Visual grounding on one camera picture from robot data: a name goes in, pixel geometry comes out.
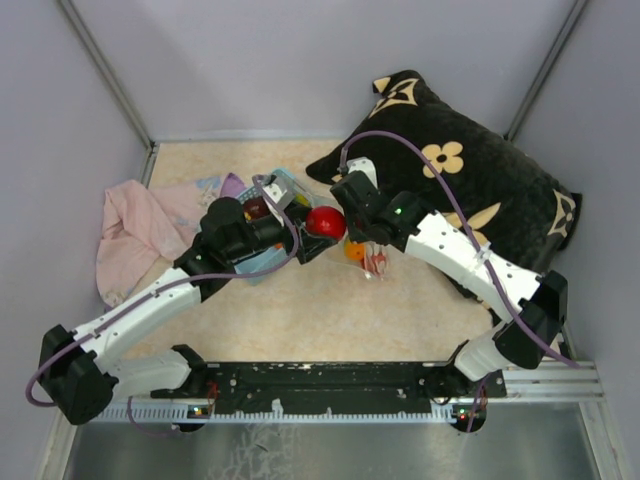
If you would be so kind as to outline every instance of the orange ball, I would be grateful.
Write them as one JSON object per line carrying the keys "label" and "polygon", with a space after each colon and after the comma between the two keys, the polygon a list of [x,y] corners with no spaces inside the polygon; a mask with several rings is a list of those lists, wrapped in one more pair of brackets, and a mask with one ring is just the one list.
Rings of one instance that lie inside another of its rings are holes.
{"label": "orange ball", "polygon": [[349,260],[360,262],[364,260],[365,246],[362,243],[354,243],[347,238],[344,241],[344,254]]}

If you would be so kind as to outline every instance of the white wall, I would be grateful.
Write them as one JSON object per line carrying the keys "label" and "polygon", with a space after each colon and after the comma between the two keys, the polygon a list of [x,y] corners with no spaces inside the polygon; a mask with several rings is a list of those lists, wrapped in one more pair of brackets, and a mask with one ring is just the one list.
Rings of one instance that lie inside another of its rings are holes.
{"label": "white wall", "polygon": [[53,418],[23,394],[42,335],[101,308],[103,189],[137,176],[144,149],[55,2],[5,2],[0,65],[0,478],[22,480]]}
{"label": "white wall", "polygon": [[504,133],[573,1],[75,3],[163,140],[343,135],[404,68]]}
{"label": "white wall", "polygon": [[640,474],[640,3],[591,2],[519,144],[585,194],[569,278],[570,330],[595,360]]}

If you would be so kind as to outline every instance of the floral pillow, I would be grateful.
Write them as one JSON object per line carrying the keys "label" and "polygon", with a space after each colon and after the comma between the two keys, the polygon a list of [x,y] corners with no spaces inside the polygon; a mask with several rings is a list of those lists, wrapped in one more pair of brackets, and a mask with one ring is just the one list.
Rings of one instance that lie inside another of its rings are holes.
{"label": "floral pillow", "polygon": [[[352,136],[386,130],[407,138],[451,186],[481,244],[491,242],[492,250],[505,259],[545,271],[573,233],[580,195],[571,194],[500,135],[441,101],[417,72],[405,70],[378,79],[373,89],[381,98]],[[343,144],[307,166],[307,174],[335,183]],[[373,161],[385,193],[420,194],[460,227],[431,170],[405,146],[389,138],[366,137],[349,149],[349,158],[357,157]]]}

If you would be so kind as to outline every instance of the pink cloth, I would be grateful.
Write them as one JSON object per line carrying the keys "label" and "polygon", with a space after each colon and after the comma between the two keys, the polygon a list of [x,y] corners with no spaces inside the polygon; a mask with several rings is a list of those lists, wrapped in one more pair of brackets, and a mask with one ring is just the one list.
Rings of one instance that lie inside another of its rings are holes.
{"label": "pink cloth", "polygon": [[173,261],[182,255],[211,202],[244,188],[230,173],[150,190],[135,180],[107,189],[96,262],[105,303],[124,302],[159,256]]}

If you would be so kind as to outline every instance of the red ball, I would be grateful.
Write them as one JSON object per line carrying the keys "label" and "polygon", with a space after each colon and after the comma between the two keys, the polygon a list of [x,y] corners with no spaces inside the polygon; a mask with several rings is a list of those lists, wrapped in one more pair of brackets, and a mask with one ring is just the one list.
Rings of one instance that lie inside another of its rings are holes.
{"label": "red ball", "polygon": [[316,207],[307,215],[307,231],[340,240],[347,231],[347,222],[344,215],[333,207]]}

